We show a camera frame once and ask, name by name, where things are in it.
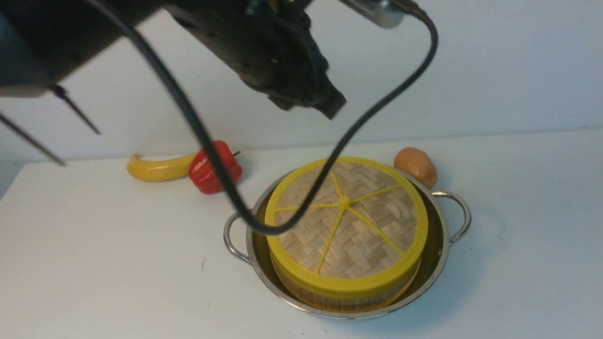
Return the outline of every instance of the yellow plastic rim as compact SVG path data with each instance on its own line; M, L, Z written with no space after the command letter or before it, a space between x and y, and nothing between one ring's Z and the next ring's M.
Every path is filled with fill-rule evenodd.
M275 225L277 205L287 188L300 176L319 166L322 167L325 162L326 159L322 159L309 163L296 169L283 179L268 201L265 216L265 222L267 224ZM394 265L369 277L338 279L326 277L302 267L289 255L289 253L287 253L278 236L268 236L268 246L273 253L274 259L279 262L280 267L286 271L287 275L301 287L314 294L334 299L360 299L373 297L389 291L397 286L402 279L408 277L409 274L413 274L410 270L418 260L420 260L425 241L427 240L427 210L425 209L425 204L417 189L396 169L373 160L358 157L340 157L337 160L337 163L359 163L361 165L376 168L392 177L397 184L408 193L417 219L417 227L415 238L410 248L402 255L402 258Z

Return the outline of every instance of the toy pepper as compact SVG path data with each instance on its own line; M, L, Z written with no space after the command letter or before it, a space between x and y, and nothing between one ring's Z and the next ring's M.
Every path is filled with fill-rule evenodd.
M224 166L229 171L232 180L235 183L238 182L243 175L243 169L235 158L239 152L233 154L228 145L222 140L214 141L213 146L216 148L222 163L224 163ZM205 150L199 151L194 157L189 167L189 178L203 194L214 194L223 190L222 183L220 183L213 166L209 162Z

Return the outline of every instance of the metal pot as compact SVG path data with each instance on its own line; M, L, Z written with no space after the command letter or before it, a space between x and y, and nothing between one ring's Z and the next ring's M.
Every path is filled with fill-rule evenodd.
M444 268L444 264L448 258L449 247L458 241L469 230L469 226L471 225L471 212L461 197L449 192L430 192L425 186L411 176L407 175L406 173L402 174L417 188L421 194L428 213L429 230L428 238L422 254L421 266L418 269L415 279L407 291L400 296L400 299L389 306L374 311L343 313L314 308L293 298L274 272L274 267L270 259L270 250L268 248L268 242L265 235L253 232L249 228L247 229L246 243L247 253L249 253L249 255L241 253L241 251L236 249L232 244L230 239L230 228L232 227L234 221L241 217L239 213L235 213L230 216L230 218L228 218L226 221L226 225L224 225L224 244L234 257L252 265L262 282L274 294L276 294L276 296L297 309L319 315L321 317L342 320L376 318L389 314L416 300L423 293L425 293L429 287L431 287L431 285L433 285ZM270 195L274 191L274 188L285 177L286 175L274 182L257 200L252 211L260 220L264 220L266 205ZM446 221L444 220L442 211L436 204L435 197L452 199L463 209L465 216L463 226L450 238Z

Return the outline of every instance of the black cable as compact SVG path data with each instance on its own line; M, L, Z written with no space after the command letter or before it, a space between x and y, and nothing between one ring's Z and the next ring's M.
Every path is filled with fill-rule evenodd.
M201 146L205 149L209 161L211 161L211 164L215 169L216 175L220 179L220 182L222 183L226 194L229 196L232 205L234 205L236 210L241 214L242 219L247 223L249 227L251 227L256 232L263 233L265 235L278 235L281 233L285 233L297 224L297 222L302 218L304 213L306 213L308 207L312 203L312 200L316 196L318 190L320 189L320 186L322 186L325 178L329 174L331 167L333 167L335 161L343 151L344 147L348 144L352 137L354 137L356 132L358 132L358 130L360 130L360 128L370 118L377 114L378 111L383 109L383 107L389 104L393 99L395 99L398 95L400 95L407 88L409 88L415 81L417 81L417 79L421 76L421 74L424 73L424 71L427 69L427 67L433 60L435 52L438 48L438 32L435 27L435 24L431 21L429 16L424 11L422 11L418 6L416 6L416 4L411 1L403 1L401 7L408 14L416 17L418 20L423 22L429 29L429 34L431 35L431 46L429 48L427 56L423 60L423 63L400 86L396 87L392 92L390 92L384 98L379 100L373 107L366 111L350 127L350 129L348 129L348 131L344 134L344 136L333 149L327 162L324 164L322 171L319 173L316 182L314 183L314 185L312 185L312 188L308 192L308 195L301 204L300 209L295 212L291 219L279 226L268 226L258 220L256 216L253 215L248 209L247 205L239 195L235 183L230 178L229 172L226 170L224 164L222 163L220 156L216 152L216 149L213 147L212 138L209 136L209 133L205 129L205 126L201 122L201 119L199 119L199 117L197 116L197 113L192 107L191 102L187 99L185 93L182 91L174 77L169 73L165 65L161 62L157 54L149 46L144 37L142 37L142 35L134 27L132 27L132 25L130 25L111 5L107 4L104 0L83 1L96 8L99 12L101 12L104 16L111 20L117 27L119 27L119 29L128 37L128 39L130 39L132 44L143 55L145 60L149 63L151 68L160 78L166 90L172 96L172 99L175 101L176 105L178 105L178 107L182 111L182 114L188 122L193 133L195 133L195 136L197 137Z

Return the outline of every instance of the plastic banana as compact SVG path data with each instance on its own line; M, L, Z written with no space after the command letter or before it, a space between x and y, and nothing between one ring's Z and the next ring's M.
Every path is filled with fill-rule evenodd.
M169 160L144 161L132 154L128 161L128 173L144 182L162 182L188 176L188 169L196 153Z

